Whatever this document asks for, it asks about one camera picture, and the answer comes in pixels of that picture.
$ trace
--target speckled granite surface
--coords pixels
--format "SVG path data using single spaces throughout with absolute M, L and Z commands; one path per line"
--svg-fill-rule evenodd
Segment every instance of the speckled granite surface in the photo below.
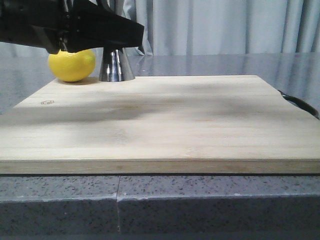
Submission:
M 2 176 L 0 236 L 116 233 L 119 180 L 119 176 Z
M 122 176 L 125 234 L 320 228 L 320 176 Z
M 53 78 L 45 57 L 0 61 L 0 114 Z M 130 61 L 137 76 L 258 75 L 320 110 L 320 53 L 137 56 Z M 93 75 L 98 72 L 99 62 Z M 318 233 L 319 203 L 320 176 L 315 175 L 0 176 L 0 239 L 119 230 Z

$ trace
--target wood grain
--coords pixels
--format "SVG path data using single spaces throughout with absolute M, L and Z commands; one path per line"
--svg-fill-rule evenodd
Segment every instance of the wood grain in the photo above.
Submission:
M 54 80 L 0 136 L 0 174 L 320 173 L 320 122 L 257 76 Z

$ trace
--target curtain fold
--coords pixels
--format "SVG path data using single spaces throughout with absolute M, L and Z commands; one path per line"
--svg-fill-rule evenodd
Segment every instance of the curtain fold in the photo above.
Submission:
M 129 55 L 320 52 L 320 0 L 124 0 L 122 15 L 145 27 Z M 0 55 L 48 54 L 0 42 Z

